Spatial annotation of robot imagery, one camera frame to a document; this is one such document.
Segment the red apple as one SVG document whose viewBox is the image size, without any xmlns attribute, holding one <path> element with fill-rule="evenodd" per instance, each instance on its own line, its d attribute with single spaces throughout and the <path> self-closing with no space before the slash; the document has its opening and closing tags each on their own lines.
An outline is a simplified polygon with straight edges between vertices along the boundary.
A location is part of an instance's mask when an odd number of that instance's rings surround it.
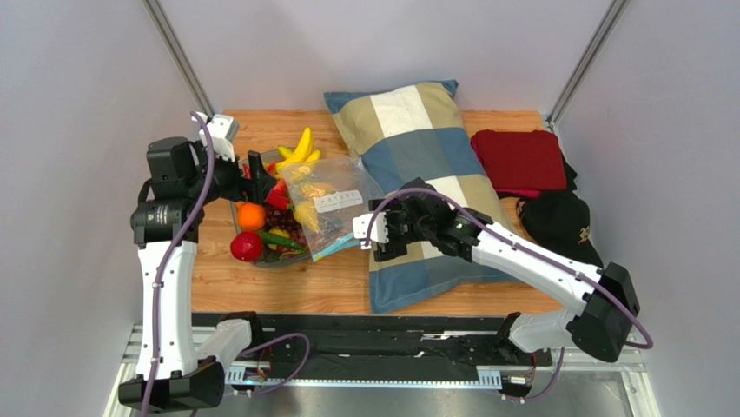
<svg viewBox="0 0 740 417">
<path fill-rule="evenodd" d="M 240 232 L 230 243 L 231 255 L 244 262 L 254 262 L 260 259 L 264 252 L 264 243 L 261 237 L 250 231 Z"/>
</svg>

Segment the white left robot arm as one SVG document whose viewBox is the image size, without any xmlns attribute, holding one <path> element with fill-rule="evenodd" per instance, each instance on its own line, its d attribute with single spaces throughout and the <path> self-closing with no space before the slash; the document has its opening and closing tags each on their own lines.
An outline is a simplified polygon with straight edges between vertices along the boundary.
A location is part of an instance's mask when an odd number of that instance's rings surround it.
<svg viewBox="0 0 740 417">
<path fill-rule="evenodd" d="M 226 314 L 202 345 L 194 344 L 192 279 L 203 208 L 218 199 L 263 203 L 276 180 L 258 152 L 241 162 L 184 137 L 152 142 L 146 160 L 150 177 L 130 217 L 142 269 L 142 348 L 117 399 L 143 414 L 218 407 L 227 370 L 252 342 L 256 315 Z"/>
</svg>

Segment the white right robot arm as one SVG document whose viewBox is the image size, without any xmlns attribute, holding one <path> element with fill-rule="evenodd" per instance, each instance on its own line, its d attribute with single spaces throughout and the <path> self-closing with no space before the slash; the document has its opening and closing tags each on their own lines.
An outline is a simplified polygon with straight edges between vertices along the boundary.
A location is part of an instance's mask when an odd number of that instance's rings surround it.
<svg viewBox="0 0 740 417">
<path fill-rule="evenodd" d="M 353 232 L 377 262 L 404 255 L 411 243 L 428 242 L 443 255 L 501 270 L 558 301 L 562 308 L 555 312 L 506 317 L 498 337 L 523 352 L 575 347 L 613 363 L 625 347 L 654 346 L 638 320 L 631 275 L 617 263 L 600 268 L 558 255 L 419 178 L 367 206 L 368 214 L 354 219 Z"/>
</svg>

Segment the yellow pear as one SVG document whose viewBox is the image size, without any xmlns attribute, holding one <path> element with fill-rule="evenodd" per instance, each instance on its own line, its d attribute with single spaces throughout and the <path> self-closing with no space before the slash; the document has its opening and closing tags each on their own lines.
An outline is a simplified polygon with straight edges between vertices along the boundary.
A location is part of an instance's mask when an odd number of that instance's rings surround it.
<svg viewBox="0 0 740 417">
<path fill-rule="evenodd" d="M 308 228 L 311 232 L 318 232 L 320 229 L 319 214 L 314 206 L 313 201 L 301 201 L 294 205 L 294 219 L 303 227 Z"/>
</svg>

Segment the clear zip top bag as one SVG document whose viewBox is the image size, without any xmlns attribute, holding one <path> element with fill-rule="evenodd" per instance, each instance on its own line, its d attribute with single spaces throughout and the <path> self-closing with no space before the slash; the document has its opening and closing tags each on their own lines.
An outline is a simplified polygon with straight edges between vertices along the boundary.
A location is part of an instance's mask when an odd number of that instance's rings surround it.
<svg viewBox="0 0 740 417">
<path fill-rule="evenodd" d="M 320 229 L 303 227 L 313 261 L 320 261 L 345 248 L 358 246 L 353 237 L 352 220 L 364 215 L 368 203 L 385 196 L 359 158 L 349 156 L 292 163 L 279 173 L 287 184 L 288 197 L 294 205 L 308 200 L 298 190 L 304 182 L 326 182 L 336 188 L 330 195 L 313 201 L 319 214 Z"/>
</svg>

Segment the yellow orange mango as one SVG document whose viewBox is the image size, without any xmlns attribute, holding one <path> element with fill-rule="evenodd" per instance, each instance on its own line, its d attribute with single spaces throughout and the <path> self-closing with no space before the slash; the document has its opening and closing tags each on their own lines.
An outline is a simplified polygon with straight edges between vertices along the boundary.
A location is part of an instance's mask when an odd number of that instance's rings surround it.
<svg viewBox="0 0 740 417">
<path fill-rule="evenodd" d="M 308 200 L 314 200 L 336 192 L 336 188 L 326 182 L 304 182 L 298 190 L 301 196 Z"/>
</svg>

